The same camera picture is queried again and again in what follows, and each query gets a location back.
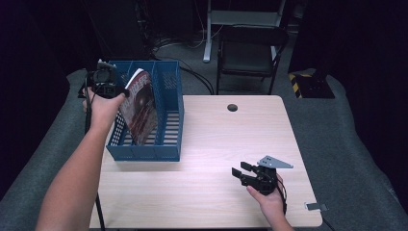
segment black curtain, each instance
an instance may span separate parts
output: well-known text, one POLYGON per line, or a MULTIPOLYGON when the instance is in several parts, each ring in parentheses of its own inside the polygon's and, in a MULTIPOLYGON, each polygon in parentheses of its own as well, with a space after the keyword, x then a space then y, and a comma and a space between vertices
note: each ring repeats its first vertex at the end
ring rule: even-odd
POLYGON ((289 72, 324 69, 344 85, 357 134, 405 211, 407 9, 405 1, 309 1, 289 67, 289 72))
POLYGON ((3 198, 64 104, 66 76, 95 69, 100 48, 80 0, 2 1, 0 28, 3 198))

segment dark background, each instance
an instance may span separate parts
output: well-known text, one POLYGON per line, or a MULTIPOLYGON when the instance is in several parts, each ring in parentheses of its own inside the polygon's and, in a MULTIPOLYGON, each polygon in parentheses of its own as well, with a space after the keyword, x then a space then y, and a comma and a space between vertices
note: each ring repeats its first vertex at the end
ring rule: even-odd
MULTIPOLYGON (((186 40, 201 30, 193 1, 148 1, 144 15, 136 14, 139 1, 97 2, 2 1, 0 92, 6 126, 0 146, 1 197, 30 160, 64 103, 69 91, 67 74, 81 68, 95 69, 100 58, 148 59, 154 43, 151 39, 159 33, 186 40)), ((197 1, 204 26, 205 2, 197 1)), ((228 6, 228 1, 214 2, 219 4, 217 8, 228 6)), ((238 1, 233 7, 276 7, 262 4, 238 1)), ((389 176, 405 210, 406 9, 407 3, 401 1, 310 1, 288 70, 319 69, 323 59, 334 61, 328 74, 344 85, 356 131, 376 164, 389 176)))

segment book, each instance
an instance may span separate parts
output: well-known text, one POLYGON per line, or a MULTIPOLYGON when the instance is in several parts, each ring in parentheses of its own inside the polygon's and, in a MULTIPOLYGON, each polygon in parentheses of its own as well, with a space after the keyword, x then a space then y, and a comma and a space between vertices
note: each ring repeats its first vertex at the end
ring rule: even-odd
POLYGON ((157 128, 157 111, 150 74, 139 68, 125 88, 129 90, 129 97, 120 105, 119 111, 135 145, 142 145, 157 128))

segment gray fabric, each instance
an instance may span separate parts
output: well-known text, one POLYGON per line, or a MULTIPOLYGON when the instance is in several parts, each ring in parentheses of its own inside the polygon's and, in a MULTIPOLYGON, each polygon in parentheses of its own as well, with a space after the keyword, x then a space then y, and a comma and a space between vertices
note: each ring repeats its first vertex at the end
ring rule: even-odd
MULTIPOLYGON (((355 133, 342 85, 329 76, 327 81, 335 99, 295 98, 287 74, 294 40, 295 36, 291 36, 283 53, 272 94, 283 98, 317 201, 329 208, 322 212, 323 217, 336 230, 408 230, 408 217, 398 204, 388 178, 375 165, 355 133)), ((204 44, 195 49, 184 45, 163 47, 157 56, 183 60, 214 86, 216 42, 212 51, 209 64, 202 62, 204 44)), ((184 71, 181 73, 184 94, 208 94, 197 79, 184 71)), ((78 70, 67 77, 72 88, 65 105, 30 162, 0 202, 0 230, 34 229, 48 185, 84 135, 82 100, 76 97, 84 75, 83 70, 78 70)), ((242 78, 234 84, 242 85, 246 81, 242 78)), ((251 88, 268 89, 268 81, 254 83, 253 78, 250 81, 246 85, 251 88)), ((221 91, 220 94, 236 93, 221 91)), ((323 224, 310 230, 330 229, 323 224)))

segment human arm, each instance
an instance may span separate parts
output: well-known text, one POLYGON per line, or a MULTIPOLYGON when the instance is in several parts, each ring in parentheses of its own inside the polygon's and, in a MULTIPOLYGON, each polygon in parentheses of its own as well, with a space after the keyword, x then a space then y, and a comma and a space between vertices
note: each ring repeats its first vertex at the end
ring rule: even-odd
MULTIPOLYGON (((279 174, 277 174, 278 179, 280 182, 282 178, 279 174)), ((281 183, 279 184, 280 189, 282 190, 283 186, 281 183)), ((274 231, 289 231, 293 230, 291 225, 285 218, 285 214, 283 213, 283 201, 282 197, 277 189, 275 189, 272 193, 268 195, 262 195, 260 192, 256 191, 253 187, 247 186, 246 189, 248 192, 254 197, 259 205, 261 206, 261 211, 264 214, 265 218, 267 219, 270 227, 274 231)))
POLYGON ((90 90, 90 128, 51 183, 42 201, 37 230, 89 230, 99 185, 105 140, 123 94, 105 99, 90 90))

